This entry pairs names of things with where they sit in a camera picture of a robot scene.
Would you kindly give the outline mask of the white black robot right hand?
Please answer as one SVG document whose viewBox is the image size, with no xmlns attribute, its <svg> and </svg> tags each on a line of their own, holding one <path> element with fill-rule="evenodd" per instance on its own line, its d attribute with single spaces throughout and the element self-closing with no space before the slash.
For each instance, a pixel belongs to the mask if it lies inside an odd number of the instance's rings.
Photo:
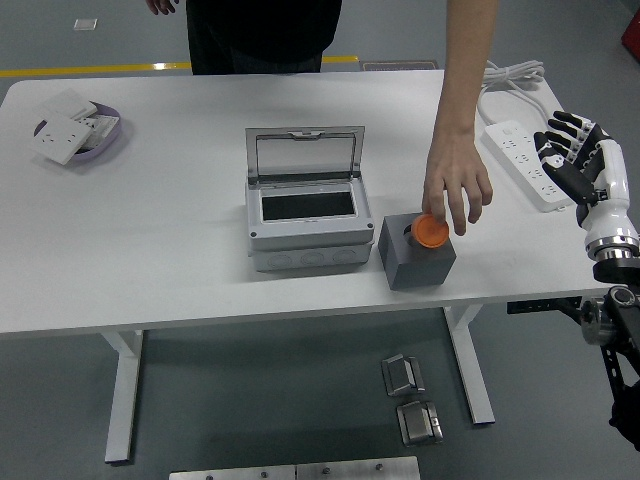
<svg viewBox="0 0 640 480">
<path fill-rule="evenodd" d="M 638 233 L 628 217 L 630 193 L 621 146 L 598 123 L 556 111 L 548 130 L 534 134 L 543 171 L 576 205 L 585 248 L 621 241 L 636 251 Z"/>
</svg>

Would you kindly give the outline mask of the person's left hand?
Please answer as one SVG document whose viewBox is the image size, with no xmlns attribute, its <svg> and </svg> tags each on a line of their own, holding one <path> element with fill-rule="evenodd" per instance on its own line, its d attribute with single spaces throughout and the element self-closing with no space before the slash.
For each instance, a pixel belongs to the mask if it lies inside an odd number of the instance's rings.
<svg viewBox="0 0 640 480">
<path fill-rule="evenodd" d="M 464 236 L 493 199 L 493 187 L 468 131 L 436 129 L 429 149 L 422 210 L 439 223 L 450 213 L 454 232 Z"/>
</svg>

